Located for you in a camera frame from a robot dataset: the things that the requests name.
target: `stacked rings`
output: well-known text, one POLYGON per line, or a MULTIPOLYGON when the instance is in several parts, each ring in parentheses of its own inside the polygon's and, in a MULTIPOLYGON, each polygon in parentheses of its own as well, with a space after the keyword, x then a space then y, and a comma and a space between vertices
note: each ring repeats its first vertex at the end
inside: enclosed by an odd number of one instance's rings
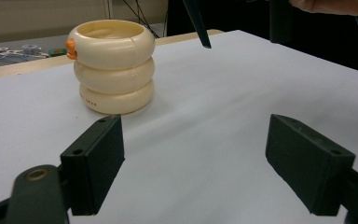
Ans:
POLYGON ((91 21, 66 42, 84 103, 104 114, 127 114, 153 97, 155 38, 131 21, 91 21))

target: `white table surface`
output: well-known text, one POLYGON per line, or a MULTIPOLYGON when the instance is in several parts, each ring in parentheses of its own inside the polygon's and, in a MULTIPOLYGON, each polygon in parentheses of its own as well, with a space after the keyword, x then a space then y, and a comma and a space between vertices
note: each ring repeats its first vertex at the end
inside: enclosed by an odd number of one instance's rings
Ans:
MULTIPOLYGON (((237 31, 159 46, 156 92, 122 117, 126 160, 95 217, 71 223, 343 223, 316 217, 265 158, 270 114, 356 154, 358 71, 237 31)), ((96 119, 71 64, 0 78, 0 201, 96 119)))

